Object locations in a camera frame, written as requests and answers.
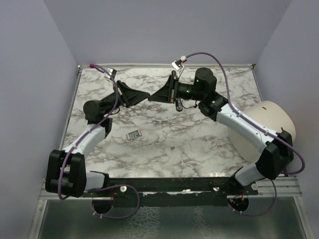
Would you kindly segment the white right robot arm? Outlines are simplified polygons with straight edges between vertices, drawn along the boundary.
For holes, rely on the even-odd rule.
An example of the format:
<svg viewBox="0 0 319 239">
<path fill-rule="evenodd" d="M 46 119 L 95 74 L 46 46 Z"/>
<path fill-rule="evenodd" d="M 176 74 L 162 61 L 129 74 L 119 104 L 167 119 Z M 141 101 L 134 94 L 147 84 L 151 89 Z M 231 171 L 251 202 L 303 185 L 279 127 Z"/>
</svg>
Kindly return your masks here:
<svg viewBox="0 0 319 239">
<path fill-rule="evenodd" d="M 172 71 L 165 85 L 148 100 L 169 104 L 198 101 L 203 115 L 234 130 L 260 152 L 258 160 L 230 177 L 230 191 L 240 195 L 250 183 L 263 178 L 274 180 L 286 169 L 294 158 L 292 136 L 285 130 L 278 133 L 268 129 L 231 107 L 228 99 L 217 93 L 216 84 L 213 72 L 205 67 L 196 70 L 193 84 L 181 83 L 176 71 Z"/>
</svg>

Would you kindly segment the staple box tray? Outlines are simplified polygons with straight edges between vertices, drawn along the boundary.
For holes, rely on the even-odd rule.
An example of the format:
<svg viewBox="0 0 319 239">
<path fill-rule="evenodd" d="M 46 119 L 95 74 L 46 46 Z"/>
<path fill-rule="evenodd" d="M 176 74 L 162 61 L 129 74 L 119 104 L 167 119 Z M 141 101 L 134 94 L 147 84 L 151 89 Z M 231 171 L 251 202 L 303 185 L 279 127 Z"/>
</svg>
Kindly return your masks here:
<svg viewBox="0 0 319 239">
<path fill-rule="evenodd" d="M 127 139 L 128 140 L 135 140 L 135 139 L 137 139 L 137 138 L 139 138 L 141 136 L 142 136 L 142 133 L 141 133 L 141 131 L 139 129 L 127 133 Z"/>
</svg>

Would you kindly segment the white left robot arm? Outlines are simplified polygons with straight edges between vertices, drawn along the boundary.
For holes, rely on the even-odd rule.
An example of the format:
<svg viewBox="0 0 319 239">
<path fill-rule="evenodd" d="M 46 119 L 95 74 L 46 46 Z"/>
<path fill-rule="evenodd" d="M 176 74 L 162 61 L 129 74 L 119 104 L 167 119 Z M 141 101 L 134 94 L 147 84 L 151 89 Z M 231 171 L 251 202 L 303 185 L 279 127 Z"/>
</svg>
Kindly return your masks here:
<svg viewBox="0 0 319 239">
<path fill-rule="evenodd" d="M 112 129 L 113 110 L 124 106 L 135 106 L 147 99 L 149 93 L 134 90 L 117 81 L 114 92 L 101 100 L 87 101 L 83 106 L 87 126 L 84 132 L 69 146 L 53 150 L 49 155 L 45 189 L 56 193 L 60 199 L 81 197 L 93 190 L 98 196 L 106 196 L 110 184 L 105 181 L 107 174 L 87 172 L 85 160 L 94 148 L 103 141 Z"/>
</svg>

